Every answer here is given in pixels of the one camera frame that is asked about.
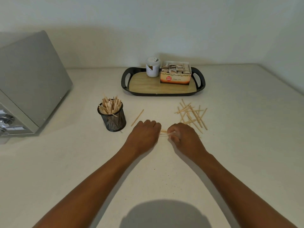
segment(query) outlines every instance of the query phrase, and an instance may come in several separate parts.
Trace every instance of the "gray appliance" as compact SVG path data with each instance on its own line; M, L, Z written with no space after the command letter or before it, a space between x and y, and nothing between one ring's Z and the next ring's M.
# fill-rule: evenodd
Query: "gray appliance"
M47 33L0 32L0 135L34 134L72 87Z

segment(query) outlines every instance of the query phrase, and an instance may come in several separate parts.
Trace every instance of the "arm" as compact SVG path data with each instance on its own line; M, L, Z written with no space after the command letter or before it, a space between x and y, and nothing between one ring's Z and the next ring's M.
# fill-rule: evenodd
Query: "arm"
M241 227L296 228L209 154L190 126L174 124L168 133L177 134L172 135L171 140L206 173Z
M89 227L125 170L156 144L160 130L160 123L140 121L123 147L44 215L34 228Z

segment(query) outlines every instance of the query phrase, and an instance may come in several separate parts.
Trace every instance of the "pile of wooden sticks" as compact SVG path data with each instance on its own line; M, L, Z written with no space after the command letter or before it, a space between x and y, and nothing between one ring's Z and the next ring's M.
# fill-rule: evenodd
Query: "pile of wooden sticks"
M203 133L203 131L200 129L200 127L203 128L203 126L204 126L204 128L206 130L208 130L206 124L202 120L202 117L206 113L207 108L205 110L201 110L201 106L199 106L198 110L194 110L193 108L195 108L195 107L191 106L191 103L186 105L183 99L182 99L182 102L183 103L180 102L182 109L180 110L179 107L177 107L178 111L175 112L176 114L180 114L180 116L181 116L180 122L183 122L184 124L189 124L189 125L191 123L193 123L201 133Z
M99 105L99 110L103 114L115 114L117 111L120 110L122 103L121 100L116 97L113 97L113 99L107 98L105 96L104 99L102 99L102 103Z

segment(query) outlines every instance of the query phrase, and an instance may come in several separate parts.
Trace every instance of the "right hand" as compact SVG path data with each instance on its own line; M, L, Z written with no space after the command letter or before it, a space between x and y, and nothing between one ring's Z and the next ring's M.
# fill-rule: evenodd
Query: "right hand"
M199 136L193 128L183 123L173 124L167 130L167 133L175 133L170 135L170 139L174 142L177 149L184 155L195 162L196 158L208 154Z

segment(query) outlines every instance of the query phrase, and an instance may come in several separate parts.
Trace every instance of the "black mesh pen holder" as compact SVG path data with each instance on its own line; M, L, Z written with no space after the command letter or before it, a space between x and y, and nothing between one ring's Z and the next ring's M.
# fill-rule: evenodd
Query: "black mesh pen holder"
M117 132L122 130L127 122L125 118L125 114L123 112L123 103L121 103L121 107L119 111L114 114L103 114L99 110L99 106L97 107L97 112L101 115L103 122L105 123L105 127L108 131Z

